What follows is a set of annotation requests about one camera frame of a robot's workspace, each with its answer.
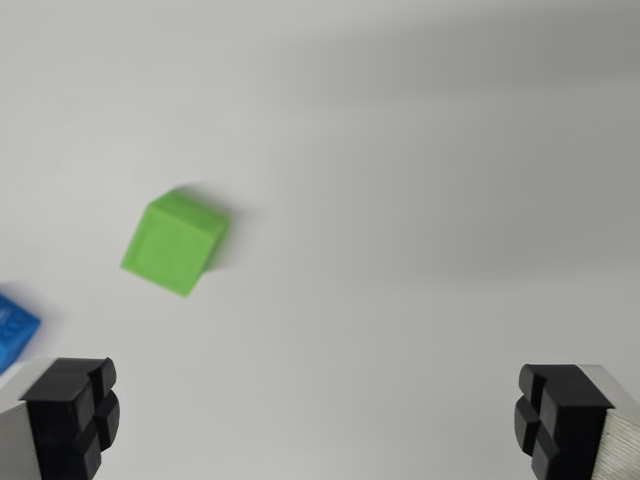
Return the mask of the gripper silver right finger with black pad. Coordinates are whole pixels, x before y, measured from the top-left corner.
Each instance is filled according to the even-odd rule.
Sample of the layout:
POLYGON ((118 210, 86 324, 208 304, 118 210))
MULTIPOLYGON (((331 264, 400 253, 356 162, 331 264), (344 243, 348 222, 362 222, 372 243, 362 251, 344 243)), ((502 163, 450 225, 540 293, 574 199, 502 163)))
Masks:
POLYGON ((514 432, 538 479, 639 477, 639 402, 600 365, 522 366, 514 432))

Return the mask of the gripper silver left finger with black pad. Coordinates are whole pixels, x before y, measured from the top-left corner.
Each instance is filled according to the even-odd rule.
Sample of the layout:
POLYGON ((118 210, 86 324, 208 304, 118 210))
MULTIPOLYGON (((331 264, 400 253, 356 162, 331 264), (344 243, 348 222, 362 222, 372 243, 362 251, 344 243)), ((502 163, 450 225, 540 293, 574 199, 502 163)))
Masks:
POLYGON ((1 379, 1 477, 93 479, 120 422, 110 358, 20 362, 1 379))

